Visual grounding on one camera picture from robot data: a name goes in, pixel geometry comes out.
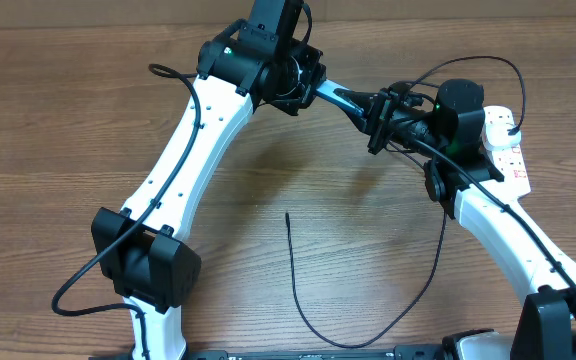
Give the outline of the smartphone with blue screen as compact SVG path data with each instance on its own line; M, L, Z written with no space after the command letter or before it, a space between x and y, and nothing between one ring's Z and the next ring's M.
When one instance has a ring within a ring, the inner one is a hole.
M358 116L362 116L363 115L363 109L352 103L350 100L342 97L341 95L339 95L338 93L336 93L336 90L341 89L341 90L346 90L346 87L332 81L332 80L325 80L323 81L316 89L316 95L328 102L330 102L333 105L336 105L338 108L340 108L342 111L347 112L347 113L351 113L353 115L358 115Z

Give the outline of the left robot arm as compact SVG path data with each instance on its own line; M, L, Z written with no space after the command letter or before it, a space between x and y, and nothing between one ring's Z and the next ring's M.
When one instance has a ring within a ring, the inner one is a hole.
M321 51L294 31L303 1L257 1L198 55L179 125L154 168L122 208L100 209L91 225L102 274L132 317L128 359L181 359L182 303L201 259L188 245L193 218L223 154L261 105L296 115L324 81Z

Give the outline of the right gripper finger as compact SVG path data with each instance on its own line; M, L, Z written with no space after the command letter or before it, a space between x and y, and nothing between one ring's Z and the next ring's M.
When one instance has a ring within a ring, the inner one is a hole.
M368 115L363 109L359 108L354 110L347 110L345 114L348 116L352 124L359 132L366 135L370 134L368 126Z
M375 93L357 92L349 89L346 90L338 89L336 90L336 93L350 100L352 103L360 106L366 113L368 113L372 109L375 103L375 99L377 97Z

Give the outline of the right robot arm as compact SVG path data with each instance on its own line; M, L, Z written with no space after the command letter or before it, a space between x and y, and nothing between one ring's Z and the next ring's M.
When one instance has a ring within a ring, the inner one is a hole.
M465 79L441 84L430 111L408 82L366 93L327 81L317 93L368 135L371 153L393 142L427 157L430 199L475 236L521 303L513 335L449 335L437 358L576 359L576 262L519 202L530 185L512 113L485 106L482 86Z

